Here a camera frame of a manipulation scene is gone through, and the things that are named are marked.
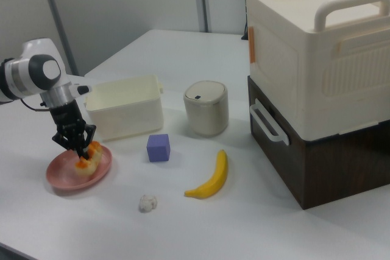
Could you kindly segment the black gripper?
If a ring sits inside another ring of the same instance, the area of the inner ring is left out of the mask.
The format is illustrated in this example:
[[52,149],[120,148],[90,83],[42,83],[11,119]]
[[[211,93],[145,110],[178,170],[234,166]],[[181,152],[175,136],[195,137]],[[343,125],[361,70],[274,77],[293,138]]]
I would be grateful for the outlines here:
[[81,133],[79,132],[83,125],[83,118],[77,102],[72,101],[51,108],[49,112],[57,127],[52,140],[66,150],[73,150],[78,157],[86,154],[88,146],[93,142],[96,126],[85,124]]

